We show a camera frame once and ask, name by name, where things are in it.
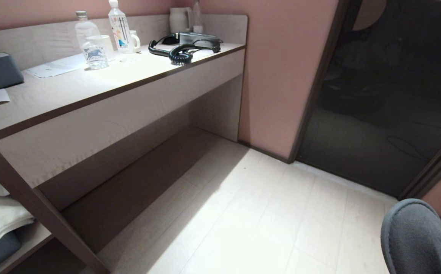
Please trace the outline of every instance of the gray chair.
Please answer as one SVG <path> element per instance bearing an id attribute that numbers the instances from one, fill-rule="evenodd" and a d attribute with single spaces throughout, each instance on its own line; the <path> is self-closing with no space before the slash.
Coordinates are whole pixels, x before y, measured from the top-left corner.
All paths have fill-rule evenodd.
<path id="1" fill-rule="evenodd" d="M 381 248 L 390 274 L 441 274 L 441 219 L 424 201 L 407 199 L 386 214 Z"/>

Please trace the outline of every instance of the plastic water bottle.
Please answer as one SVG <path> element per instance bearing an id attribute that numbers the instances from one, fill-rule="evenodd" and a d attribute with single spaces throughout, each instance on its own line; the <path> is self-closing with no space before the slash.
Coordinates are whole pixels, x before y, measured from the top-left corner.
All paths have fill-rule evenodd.
<path id="1" fill-rule="evenodd" d="M 119 10 L 118 0 L 109 0 L 109 5 L 111 5 L 109 22 L 113 28 L 117 50 L 121 53 L 134 53 L 134 40 L 131 37 L 126 14 Z"/>
<path id="2" fill-rule="evenodd" d="M 200 10 L 200 0 L 195 0 L 193 5 L 193 32 L 203 33 L 202 12 Z"/>
<path id="3" fill-rule="evenodd" d="M 94 23 L 87 20 L 87 12 L 76 11 L 75 14 L 78 18 L 78 23 L 75 25 L 75 31 L 77 33 L 78 45 L 80 49 L 82 49 L 84 43 L 87 42 L 85 38 L 100 35 L 100 32 Z"/>

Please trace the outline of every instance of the white mug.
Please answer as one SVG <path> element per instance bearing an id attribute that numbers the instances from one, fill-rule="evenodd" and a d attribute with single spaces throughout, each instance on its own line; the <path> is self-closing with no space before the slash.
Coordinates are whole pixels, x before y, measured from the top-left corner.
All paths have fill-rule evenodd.
<path id="1" fill-rule="evenodd" d="M 136 40 L 136 45 L 134 46 L 134 52 L 140 52 L 139 47 L 141 47 L 141 42 L 138 37 L 138 33 L 135 30 L 130 30 L 131 37 Z"/>
<path id="2" fill-rule="evenodd" d="M 111 38 L 109 35 L 95 35 L 86 37 L 85 44 L 82 45 L 82 48 L 88 48 L 91 43 L 95 45 L 101 45 L 106 52 L 107 61 L 113 61 L 116 59 L 116 54 L 114 53 L 113 43 L 111 42 Z"/>

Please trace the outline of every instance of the electric kettle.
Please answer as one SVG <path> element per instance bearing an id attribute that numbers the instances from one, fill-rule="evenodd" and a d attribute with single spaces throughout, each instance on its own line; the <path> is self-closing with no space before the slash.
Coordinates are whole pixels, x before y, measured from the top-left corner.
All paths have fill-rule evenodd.
<path id="1" fill-rule="evenodd" d="M 170 33 L 192 31 L 192 9 L 170 8 Z"/>

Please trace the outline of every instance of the white floor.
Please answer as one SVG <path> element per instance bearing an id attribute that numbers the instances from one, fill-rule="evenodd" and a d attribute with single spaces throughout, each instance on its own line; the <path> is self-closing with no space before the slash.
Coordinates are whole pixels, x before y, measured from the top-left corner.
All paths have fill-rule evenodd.
<path id="1" fill-rule="evenodd" d="M 223 140 L 99 257 L 114 274 L 386 274 L 395 203 Z"/>

